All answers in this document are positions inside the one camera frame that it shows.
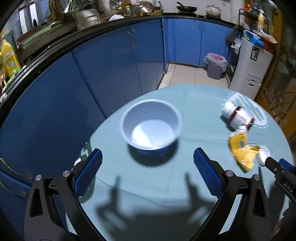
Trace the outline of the white plastic lid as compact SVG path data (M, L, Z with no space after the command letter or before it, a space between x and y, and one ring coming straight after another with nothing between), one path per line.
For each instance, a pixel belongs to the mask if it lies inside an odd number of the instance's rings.
M265 161L268 157L270 157L270 150L267 146L261 146L258 151L257 161L260 166L265 165Z

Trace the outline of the yellow snack bag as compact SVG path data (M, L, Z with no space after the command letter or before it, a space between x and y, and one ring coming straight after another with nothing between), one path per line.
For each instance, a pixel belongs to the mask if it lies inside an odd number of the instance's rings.
M247 136L246 126L239 126L229 137L230 151L244 172L248 172L254 167L254 160L260 149L260 146L251 147Z

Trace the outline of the brown bottle white cap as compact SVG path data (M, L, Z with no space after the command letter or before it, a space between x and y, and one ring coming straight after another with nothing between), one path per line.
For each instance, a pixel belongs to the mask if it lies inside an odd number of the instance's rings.
M243 107L236 106L229 101L222 108L222 116L233 130L237 130L241 126L249 130L254 122L254 118Z

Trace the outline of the blue kitchen cabinets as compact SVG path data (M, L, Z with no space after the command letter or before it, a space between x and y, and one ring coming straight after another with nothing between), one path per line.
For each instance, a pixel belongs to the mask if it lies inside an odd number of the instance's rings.
M36 174L69 168L115 111L156 90L164 75L167 17L91 27L55 43L8 89L1 105L1 179L28 191Z

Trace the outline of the white drawer cabinet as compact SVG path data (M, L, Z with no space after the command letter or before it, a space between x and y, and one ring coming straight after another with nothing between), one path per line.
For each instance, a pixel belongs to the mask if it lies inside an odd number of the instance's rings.
M228 88L255 100L272 59L272 54L242 38L238 63Z

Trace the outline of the grey bin with bag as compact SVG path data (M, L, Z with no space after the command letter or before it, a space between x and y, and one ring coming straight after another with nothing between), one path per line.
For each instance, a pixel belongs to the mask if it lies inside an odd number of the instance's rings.
M222 74L226 71L228 62L224 56L208 53L204 57L204 62L207 66L207 76L209 78L219 80Z

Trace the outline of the yellow detergent bottle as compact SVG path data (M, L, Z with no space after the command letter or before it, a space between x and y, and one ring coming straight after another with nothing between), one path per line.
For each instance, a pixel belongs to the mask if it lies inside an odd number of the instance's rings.
M21 70L22 67L18 61L13 46L5 39L2 39L1 58L10 78L13 77L14 71Z

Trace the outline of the white cooking pot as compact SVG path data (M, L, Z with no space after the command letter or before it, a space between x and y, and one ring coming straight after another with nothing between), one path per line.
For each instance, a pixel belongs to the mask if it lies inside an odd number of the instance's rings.
M221 11L222 11L222 9L220 7L217 7L217 6L213 5L213 4L206 6L206 14L208 16L214 16L214 17L220 18L221 17Z

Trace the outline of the black wok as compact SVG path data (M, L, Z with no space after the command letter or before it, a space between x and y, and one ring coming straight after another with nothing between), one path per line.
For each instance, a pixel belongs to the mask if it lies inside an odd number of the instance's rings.
M186 13L194 13L197 10L197 7L194 7L194 6L184 6L179 1L177 1L176 3L177 3L176 8L178 9L178 11L186 12Z

